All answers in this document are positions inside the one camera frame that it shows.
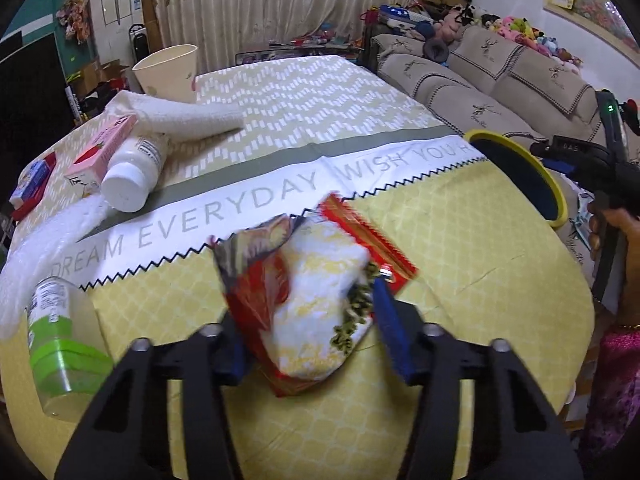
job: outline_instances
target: beige cup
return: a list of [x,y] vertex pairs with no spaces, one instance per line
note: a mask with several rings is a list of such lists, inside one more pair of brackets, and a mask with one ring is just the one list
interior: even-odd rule
[[136,63],[133,73],[145,93],[153,97],[196,102],[196,52],[195,45],[175,45]]

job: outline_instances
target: chip bag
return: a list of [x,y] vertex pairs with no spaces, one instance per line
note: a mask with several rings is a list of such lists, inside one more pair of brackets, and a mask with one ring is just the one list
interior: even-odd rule
[[304,218],[238,233],[215,245],[214,256],[229,311],[278,396],[324,380],[353,352],[372,324],[381,268],[394,292],[415,275],[337,196]]

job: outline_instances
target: white towel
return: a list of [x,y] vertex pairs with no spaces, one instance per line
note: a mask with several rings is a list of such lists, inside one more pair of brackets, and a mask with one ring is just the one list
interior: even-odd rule
[[176,142],[200,140],[244,126],[236,104],[187,104],[123,90],[104,109],[105,114],[136,115],[144,130],[167,134]]

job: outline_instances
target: yellow tablecloth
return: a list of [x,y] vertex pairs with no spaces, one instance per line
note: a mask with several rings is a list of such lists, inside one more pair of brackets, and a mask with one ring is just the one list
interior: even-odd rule
[[[419,268],[400,298],[425,320],[486,344],[508,339],[559,409],[593,326],[589,289],[566,248],[490,162],[397,186],[354,206]],[[111,353],[148,336],[185,338],[225,308],[210,252],[191,254],[90,291]],[[28,365],[26,323],[0,346],[2,384],[18,442],[52,478],[74,429],[42,414]],[[463,385],[456,474],[464,474],[472,428]],[[346,364],[299,397],[277,399],[258,372],[225,390],[245,478],[393,479],[410,434],[417,388],[390,368],[375,328]],[[186,477],[179,384],[171,385],[176,476]]]
[[[246,126],[176,146],[160,187],[310,142],[441,125],[420,103],[334,56],[234,67],[200,76],[197,85],[200,102],[237,102]],[[18,226],[15,244],[78,200],[62,173],[106,120],[89,121],[53,147],[58,167],[43,201]],[[476,162],[353,204],[419,269],[400,299],[459,338],[508,339],[560,408],[589,343],[590,291],[578,264],[506,176],[490,162]],[[140,336],[156,344],[185,338],[225,308],[209,250],[89,294],[114,358]],[[52,478],[74,425],[42,413],[26,341],[23,320],[14,338],[0,344],[2,385],[18,442]],[[463,393],[459,476],[472,427],[468,384]],[[255,371],[225,390],[247,480],[394,479],[417,396],[393,373],[375,327],[342,368],[299,397],[277,399]],[[171,384],[170,433],[174,474],[185,478],[179,383]]]

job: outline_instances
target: person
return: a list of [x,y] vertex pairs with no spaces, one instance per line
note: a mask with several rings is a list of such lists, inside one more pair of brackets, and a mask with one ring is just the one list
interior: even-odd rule
[[[600,218],[589,205],[591,257],[595,259],[601,240]],[[600,214],[626,236],[626,279],[616,320],[600,341],[600,354],[591,387],[591,400],[578,445],[578,458],[585,478],[590,478],[607,452],[620,443],[640,408],[640,221],[626,209]]]

